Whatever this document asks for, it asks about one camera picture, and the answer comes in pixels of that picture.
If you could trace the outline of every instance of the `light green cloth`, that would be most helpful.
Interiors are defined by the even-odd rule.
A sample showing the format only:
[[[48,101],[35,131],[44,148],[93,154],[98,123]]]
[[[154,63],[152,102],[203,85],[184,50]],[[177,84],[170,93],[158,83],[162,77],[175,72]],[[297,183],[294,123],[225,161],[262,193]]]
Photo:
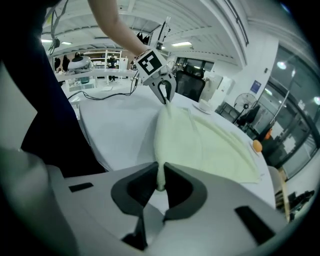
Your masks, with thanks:
[[[259,173],[241,139],[188,109],[170,102],[159,113],[154,140],[159,163],[158,190],[164,190],[165,162],[228,178],[238,183],[257,183]]]

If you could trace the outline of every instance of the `human arm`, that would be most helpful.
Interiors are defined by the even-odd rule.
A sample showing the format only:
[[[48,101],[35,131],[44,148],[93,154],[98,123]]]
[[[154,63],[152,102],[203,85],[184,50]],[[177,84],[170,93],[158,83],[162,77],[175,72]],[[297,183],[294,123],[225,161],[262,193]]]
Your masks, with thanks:
[[[88,3],[101,30],[115,43],[136,56],[148,49],[120,19],[117,0],[88,0]]]

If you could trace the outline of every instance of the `round table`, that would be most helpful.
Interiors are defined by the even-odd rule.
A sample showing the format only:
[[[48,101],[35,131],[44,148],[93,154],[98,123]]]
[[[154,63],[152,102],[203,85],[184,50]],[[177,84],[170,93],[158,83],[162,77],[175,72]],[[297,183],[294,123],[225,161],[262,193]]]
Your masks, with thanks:
[[[268,166],[262,154],[256,154],[251,149],[252,140],[217,113],[209,115],[201,112],[193,106],[196,102],[187,97],[176,93],[172,103],[177,107],[190,109],[192,114],[201,116],[226,131],[234,132],[248,145],[260,173],[260,181],[241,185],[275,209],[274,189]],[[147,86],[138,86],[131,96],[117,95],[106,100],[81,101],[80,119],[99,163],[109,171],[118,171],[156,161],[154,135],[158,113],[162,107],[162,103]]]

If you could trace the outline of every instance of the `poster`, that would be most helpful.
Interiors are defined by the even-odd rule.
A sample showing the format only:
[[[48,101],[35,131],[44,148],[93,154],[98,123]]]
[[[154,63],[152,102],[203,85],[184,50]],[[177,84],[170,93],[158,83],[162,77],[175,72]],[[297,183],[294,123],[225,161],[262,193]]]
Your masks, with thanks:
[[[257,80],[254,80],[253,85],[251,86],[250,91],[254,92],[255,94],[259,91],[261,86],[261,83],[258,82]]]

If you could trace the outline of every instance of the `black rectangular strip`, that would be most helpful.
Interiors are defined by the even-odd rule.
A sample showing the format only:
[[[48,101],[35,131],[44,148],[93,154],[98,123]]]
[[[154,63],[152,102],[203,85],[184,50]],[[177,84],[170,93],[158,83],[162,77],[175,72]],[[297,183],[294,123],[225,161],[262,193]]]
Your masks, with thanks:
[[[80,191],[80,190],[85,190],[85,189],[91,188],[93,186],[94,185],[92,183],[87,182],[87,183],[82,183],[82,184],[78,184],[78,185],[69,186],[69,189],[73,193],[73,192],[77,192],[77,191]]]
[[[235,212],[259,245],[268,241],[275,235],[275,233],[248,206],[238,207],[235,209]]]

